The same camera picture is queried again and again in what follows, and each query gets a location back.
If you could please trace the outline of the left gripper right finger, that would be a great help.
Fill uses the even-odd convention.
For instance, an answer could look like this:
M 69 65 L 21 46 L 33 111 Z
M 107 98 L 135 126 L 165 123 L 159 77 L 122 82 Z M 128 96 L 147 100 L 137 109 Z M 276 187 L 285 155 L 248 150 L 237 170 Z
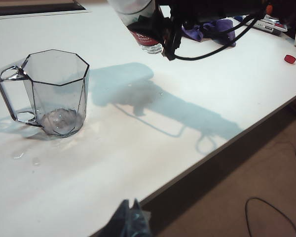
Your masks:
M 132 236 L 151 237 L 150 219 L 151 212 L 143 210 L 138 200 L 134 199 L 132 206 Z

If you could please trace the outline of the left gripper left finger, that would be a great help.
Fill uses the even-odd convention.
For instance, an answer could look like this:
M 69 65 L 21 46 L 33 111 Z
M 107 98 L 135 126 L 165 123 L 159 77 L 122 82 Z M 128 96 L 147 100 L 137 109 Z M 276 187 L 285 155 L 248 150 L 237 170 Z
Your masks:
M 131 237 L 129 200 L 125 199 L 118 206 L 110 219 L 109 237 Z

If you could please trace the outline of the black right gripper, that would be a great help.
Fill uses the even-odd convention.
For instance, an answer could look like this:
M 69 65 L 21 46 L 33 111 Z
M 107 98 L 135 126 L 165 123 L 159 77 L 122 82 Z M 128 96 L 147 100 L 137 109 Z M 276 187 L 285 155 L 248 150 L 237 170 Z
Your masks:
M 170 17 L 164 17 L 160 11 L 154 11 L 152 16 L 139 15 L 137 21 L 130 24 L 131 32 L 165 43 L 170 26 L 193 26 L 227 17 L 220 0 L 159 0 L 157 4 L 170 7 Z

